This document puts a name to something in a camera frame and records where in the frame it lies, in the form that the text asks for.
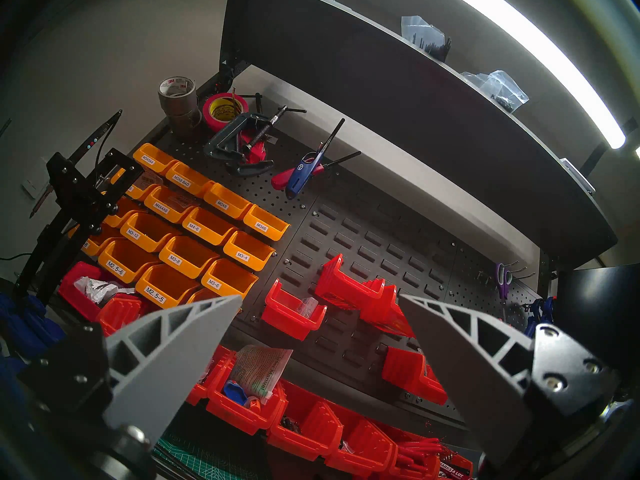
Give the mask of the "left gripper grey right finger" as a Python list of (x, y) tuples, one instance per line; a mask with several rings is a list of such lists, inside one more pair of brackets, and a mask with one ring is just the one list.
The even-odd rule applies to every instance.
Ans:
[(402, 295), (427, 363), (485, 455), (483, 469), (558, 469), (592, 442), (619, 374), (553, 324)]

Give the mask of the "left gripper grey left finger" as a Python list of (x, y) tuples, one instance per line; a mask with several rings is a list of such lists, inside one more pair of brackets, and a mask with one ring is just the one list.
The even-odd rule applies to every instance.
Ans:
[(209, 365), (240, 295), (144, 315), (105, 337), (77, 326), (20, 372), (48, 410), (110, 429), (134, 426), (155, 444)]

